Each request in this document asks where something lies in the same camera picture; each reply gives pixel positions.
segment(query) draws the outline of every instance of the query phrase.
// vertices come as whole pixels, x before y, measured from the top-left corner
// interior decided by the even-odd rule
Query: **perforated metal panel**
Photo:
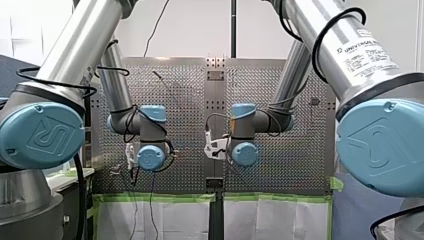
[[[332,95],[331,91],[315,75],[310,76],[299,99],[295,128],[278,138],[257,134],[256,143],[260,150],[257,165],[243,169],[227,164],[221,168],[224,173],[217,173],[220,168],[211,164],[213,160],[205,160],[203,153],[205,112],[210,112],[212,106],[206,106],[207,100],[214,99],[210,95],[215,92],[215,99],[225,101],[228,114],[236,102],[254,102],[265,108],[274,94],[284,61],[225,59],[222,71],[225,72],[223,83],[226,88],[217,87],[220,86],[217,83],[213,89],[205,88],[209,86],[206,83],[207,69],[210,68],[206,59],[129,58],[124,63],[131,71],[127,80],[134,103],[166,106],[169,138],[180,150],[173,167],[157,175],[155,192],[204,193],[205,179],[213,173],[224,176],[225,191],[328,193],[334,153],[335,103],[333,97],[328,97]],[[162,75],[164,81],[160,81],[153,71]],[[150,173],[140,171],[137,186],[130,186],[125,144],[122,136],[107,129],[109,110],[102,91],[98,97],[92,102],[93,162],[99,168],[94,182],[95,192],[129,189],[149,192]],[[320,103],[312,106],[312,98],[319,99]]]
[[[281,61],[228,60],[226,67],[228,114],[233,103],[253,102],[265,109],[277,88]],[[334,98],[327,99],[331,90],[315,74],[308,81],[298,99],[294,128],[280,137],[256,134],[258,164],[250,168],[226,164],[225,191],[308,195],[329,191],[333,158],[325,149],[334,141],[334,118],[327,121],[327,115],[334,114]],[[312,105],[313,99],[319,104]]]
[[[125,59],[133,103],[166,106],[168,138],[178,158],[167,171],[157,174],[155,192],[204,193],[204,59]],[[153,74],[156,71],[163,81]],[[123,137],[106,127],[109,109],[100,91],[99,134],[102,165],[94,183],[96,192],[119,192],[131,188],[149,192],[152,174],[140,170],[136,187],[129,185]]]

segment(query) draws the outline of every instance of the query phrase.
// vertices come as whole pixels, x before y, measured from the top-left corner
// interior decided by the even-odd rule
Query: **wire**
[[[4,106],[6,106],[7,100],[9,99],[7,98],[7,99],[0,100],[0,110],[2,110]]]
[[[77,153],[74,156],[75,168],[77,170],[77,179],[78,179],[78,204],[79,204],[79,213],[78,213],[78,226],[76,239],[82,240],[83,233],[85,232],[85,220],[87,219],[87,210],[86,210],[86,188],[85,188],[85,179],[84,172],[82,169],[81,161],[79,154]]]
[[[105,52],[110,48],[110,47],[112,47],[113,45],[115,45],[115,44],[118,44],[119,43],[119,41],[118,41],[118,39],[114,39],[114,40],[112,40],[111,42],[109,42],[109,44],[107,45],[107,47],[106,47],[106,50],[105,50]],[[127,77],[127,76],[129,76],[131,73],[130,73],[130,71],[128,71],[128,69],[125,69],[125,68],[117,68],[117,67],[105,67],[105,66],[100,66],[100,65],[98,65],[97,66],[97,69],[100,69],[100,70],[109,70],[109,71],[122,71],[123,72],[123,75],[125,76],[125,77]],[[94,75],[97,77],[97,78],[100,78],[100,76],[99,76],[99,74],[97,74],[97,72],[96,71],[94,71]]]
[[[330,29],[336,25],[340,19],[342,19],[343,17],[345,17],[345,15],[352,13],[352,12],[356,12],[359,13],[362,17],[362,24],[364,25],[366,23],[367,20],[367,16],[366,13],[363,9],[358,8],[358,7],[352,7],[352,8],[348,8],[346,10],[344,10],[343,12],[337,14],[335,17],[333,17],[332,19],[330,19],[330,21],[327,22],[327,24],[324,26],[324,28],[322,29],[322,31],[318,34],[313,49],[312,49],[312,67],[315,71],[315,73],[317,74],[317,76],[325,83],[327,82],[327,79],[324,77],[324,74],[321,73],[320,68],[318,67],[319,65],[319,61],[318,61],[318,55],[319,55],[319,50],[321,48],[321,44],[322,41],[324,40],[324,37],[326,36],[326,34],[328,33],[328,31],[330,31]],[[292,36],[294,39],[303,42],[302,38],[299,37],[298,35],[296,35],[293,32],[293,29],[290,25],[290,22],[288,20],[287,21],[287,25],[286,22],[284,21],[284,16],[283,16],[283,4],[280,4],[280,8],[279,8],[279,18],[280,18],[280,22],[281,25],[283,26],[284,30],[290,35]]]
[[[143,111],[139,111],[141,113],[141,115],[143,115],[147,120],[149,120],[149,122],[153,123],[156,127],[160,128],[165,135],[168,135],[168,131],[166,131],[166,129],[160,125],[159,123],[157,123],[155,120],[151,119],[149,116],[147,116],[147,114],[145,114]]]
[[[317,74],[317,76],[322,81],[324,81],[325,83],[327,83],[327,79],[325,79],[324,75],[321,73],[321,70],[318,67],[318,65],[319,65],[318,55],[319,55],[319,50],[321,48],[322,41],[324,40],[324,37],[328,33],[328,31],[330,31],[330,29],[334,25],[336,25],[340,21],[340,19],[345,17],[347,14],[353,13],[353,12],[359,13],[361,15],[362,24],[365,25],[365,23],[367,21],[367,15],[366,15],[365,11],[361,8],[358,8],[358,7],[348,8],[348,9],[344,10],[343,12],[337,14],[332,19],[330,19],[330,21],[328,21],[328,23],[321,30],[321,32],[318,34],[318,36],[315,40],[314,47],[312,48],[312,67],[314,68],[314,71]]]
[[[162,12],[161,12],[161,13],[160,13],[160,15],[159,15],[159,18],[158,18],[158,20],[156,20],[156,24],[155,24],[155,27],[153,28],[153,32],[152,32],[152,34],[150,35],[149,39],[147,40],[146,49],[144,50],[143,57],[146,57],[146,55],[147,55],[147,51],[149,50],[150,41],[152,40],[153,36],[154,36],[154,35],[155,35],[155,33],[156,33],[156,29],[158,28],[158,25],[159,25],[160,19],[162,18],[163,13],[165,12],[166,7],[168,6],[168,3],[169,3],[169,0],[166,0],[165,5],[164,5],[164,6],[163,6],[163,8],[162,8]]]
[[[263,112],[263,113],[265,113],[270,119],[272,119],[272,121],[274,121],[274,123],[276,123],[277,124],[277,126],[278,126],[278,132],[277,132],[277,134],[275,134],[275,135],[273,135],[272,133],[270,133],[270,132],[267,132],[267,134],[268,134],[268,136],[270,136],[270,137],[279,137],[280,135],[281,135],[281,132],[283,131],[283,128],[281,127],[281,124],[280,124],[280,122],[277,120],[277,118],[275,118],[272,114],[270,114],[269,112],[267,112],[267,111],[265,111],[265,110],[262,110],[262,109],[258,109],[258,111],[259,112]]]
[[[118,174],[121,176],[122,181],[124,181],[124,183],[126,183],[127,181],[126,181],[126,179],[124,178],[124,176],[121,174],[121,172],[119,172]],[[133,177],[133,168],[130,170],[130,178],[131,178],[131,180],[132,180],[132,177]],[[134,237],[134,234],[135,234],[135,228],[136,228],[136,226],[137,226],[137,212],[138,212],[138,204],[137,204],[137,199],[136,199],[136,197],[135,197],[134,189],[133,189],[133,190],[131,190],[131,189],[130,189],[131,187],[129,187],[128,185],[127,185],[126,187],[127,187],[127,191],[128,191],[128,193],[129,193],[129,194],[131,194],[131,193],[132,193],[133,203],[134,203],[134,208],[135,208],[135,210],[134,210],[134,215],[133,215],[133,217],[134,217],[134,224],[133,224],[133,229],[132,229],[132,231],[131,231],[131,236],[130,236],[130,239],[129,239],[129,240],[132,240],[132,239],[133,239],[133,237]]]
[[[134,237],[135,234],[135,227],[137,226],[137,212],[138,212],[138,204],[137,204],[137,200],[135,198],[135,193],[132,192],[133,194],[133,198],[134,198],[134,205],[135,205],[135,211],[134,211],[134,224],[133,224],[133,230],[131,231],[131,237],[130,240],[132,240],[132,238]]]
[[[130,139],[127,139],[127,134],[130,133],[130,125],[132,124],[132,121],[134,120],[135,114],[139,112],[138,106],[136,104],[133,105],[133,112],[131,114],[127,115],[127,119],[125,120],[125,130],[124,130],[124,143],[129,143],[135,138],[135,134],[132,135]]]
[[[303,86],[301,88],[299,88],[299,90],[297,90],[297,92],[293,96],[291,96],[291,97],[289,97],[287,99],[278,101],[278,102],[270,103],[268,105],[281,105],[283,103],[286,103],[288,101],[291,101],[291,100],[295,99],[297,96],[299,96],[299,94],[301,94],[303,92],[303,90],[305,90],[306,85],[308,85],[308,80],[305,81],[305,83],[303,84]]]
[[[135,173],[134,179],[132,179],[132,173],[133,173],[133,169],[131,169],[131,185],[133,187],[135,187],[135,185],[137,185],[137,180],[138,180],[138,174],[140,173],[140,168],[137,168],[137,172]]]
[[[377,235],[375,234],[376,228],[380,224],[382,224],[382,223],[384,223],[388,220],[395,219],[395,218],[398,218],[398,217],[402,217],[402,216],[405,216],[405,215],[417,214],[417,213],[421,213],[421,212],[424,212],[424,206],[418,206],[418,207],[406,209],[406,210],[403,210],[403,211],[400,211],[400,212],[397,212],[397,213],[390,214],[390,215],[385,216],[383,218],[380,218],[379,220],[377,220],[373,224],[371,224],[371,226],[370,226],[371,235],[373,236],[374,239],[377,239]]]
[[[152,207],[153,191],[155,189],[155,179],[156,179],[156,173],[154,172],[152,177],[152,188],[150,189],[149,205],[150,205],[150,217],[152,219],[153,227],[155,228],[155,231],[156,231],[156,240],[158,240],[159,231],[158,231],[158,228],[156,227],[155,219],[153,217],[153,207]]]
[[[169,162],[169,164],[166,167],[159,169],[159,170],[155,170],[155,171],[153,171],[153,173],[160,173],[160,172],[164,172],[164,171],[168,170],[168,168],[170,168],[175,161],[175,149],[174,149],[174,146],[172,146],[171,140],[165,139],[165,142],[169,146],[169,154],[171,155],[171,161]]]
[[[209,119],[212,116],[217,116],[217,117],[222,117],[222,118],[227,118],[227,119],[231,119],[229,116],[221,114],[221,113],[211,113],[209,114],[209,116],[206,118],[206,123],[205,123],[205,131],[209,131]]]
[[[283,26],[283,29],[290,35],[290,36],[292,36],[294,39],[296,39],[296,40],[298,40],[298,41],[300,41],[300,42],[303,42],[302,41],[302,38],[301,37],[299,37],[298,35],[296,35],[294,32],[293,32],[293,29],[292,29],[292,27],[291,27],[291,25],[290,25],[290,22],[287,20],[287,24],[288,24],[288,27],[287,27],[287,25],[286,25],[286,23],[284,22],[284,16],[283,16],[283,3],[281,2],[280,3],[280,9],[279,9],[279,13],[278,13],[278,15],[279,15],[279,18],[280,18],[280,23],[281,23],[281,25]]]
[[[53,81],[43,80],[43,79],[39,79],[39,78],[30,76],[30,75],[24,74],[25,72],[35,72],[35,71],[38,71],[38,70],[40,70],[40,67],[21,68],[21,69],[18,69],[16,71],[16,74],[19,77],[26,78],[28,80],[32,80],[34,82],[38,82],[38,83],[41,83],[41,84],[56,85],[56,86],[76,88],[76,89],[84,89],[88,93],[84,94],[82,96],[82,98],[91,97],[94,94],[96,94],[96,92],[97,92],[97,89],[94,88],[94,87],[91,87],[91,86],[73,85],[73,84],[69,84],[69,83],[53,82]]]

